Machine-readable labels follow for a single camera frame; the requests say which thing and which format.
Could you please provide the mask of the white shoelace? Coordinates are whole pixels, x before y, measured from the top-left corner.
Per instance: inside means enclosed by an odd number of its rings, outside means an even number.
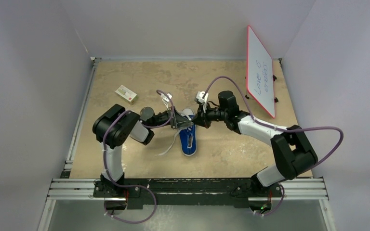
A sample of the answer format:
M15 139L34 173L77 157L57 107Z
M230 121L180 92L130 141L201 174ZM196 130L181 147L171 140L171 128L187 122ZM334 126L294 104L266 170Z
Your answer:
M173 140L172 140L171 144L168 146L168 148L167 148L165 151L163 151L163 152L159 153L157 156L165 155L165 154L167 154L167 153L170 151L170 149L171 149L171 148L173 147L173 145L175 144L176 138L177 138L177 137L180 137L180 136L179 136L179 132L180 132L180 131L181 131L181 129L180 129L180 130L178 130L178 131L174 134L174 136L173 136Z

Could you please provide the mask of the blue canvas sneaker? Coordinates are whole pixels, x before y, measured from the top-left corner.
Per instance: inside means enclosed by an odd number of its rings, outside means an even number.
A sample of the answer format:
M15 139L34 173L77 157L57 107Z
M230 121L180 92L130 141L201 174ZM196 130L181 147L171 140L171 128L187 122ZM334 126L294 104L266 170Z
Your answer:
M195 117L195 113L192 109L186 108L181 112L182 115L192 120ZM182 152L185 156L192 156L197 150L196 141L196 126L191 125L179 132Z

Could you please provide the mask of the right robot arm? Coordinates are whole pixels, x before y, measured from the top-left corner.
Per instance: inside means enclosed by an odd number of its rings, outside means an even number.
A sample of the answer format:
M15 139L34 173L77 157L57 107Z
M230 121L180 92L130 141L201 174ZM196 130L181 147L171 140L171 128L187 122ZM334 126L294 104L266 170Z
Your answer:
M275 164L251 177L251 189L255 195L264 195L270 186L292 180L318 162L317 154L300 126L277 127L252 118L250 113L240 110L235 95L229 90L219 93L219 106L216 107L208 105L207 97L204 91L196 94L195 102L199 106L192 119L193 124L209 128L213 121L222 121L229 130L253 137L272 148Z

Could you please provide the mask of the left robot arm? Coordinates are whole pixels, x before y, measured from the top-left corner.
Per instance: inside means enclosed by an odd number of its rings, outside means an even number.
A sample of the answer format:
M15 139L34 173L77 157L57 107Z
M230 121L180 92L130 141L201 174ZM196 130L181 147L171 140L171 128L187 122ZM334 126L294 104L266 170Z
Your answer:
M191 122L193 112L179 113L169 107L166 111L155 114L151 107L144 107L140 113L126 110L115 104L100 116L93 125L96 140L103 146L104 170L101 182L106 184L106 191L113 197L123 194L127 185L124 183L122 169L122 146L130 137L143 145L148 145L154 137L153 128L171 126L180 132L195 133Z

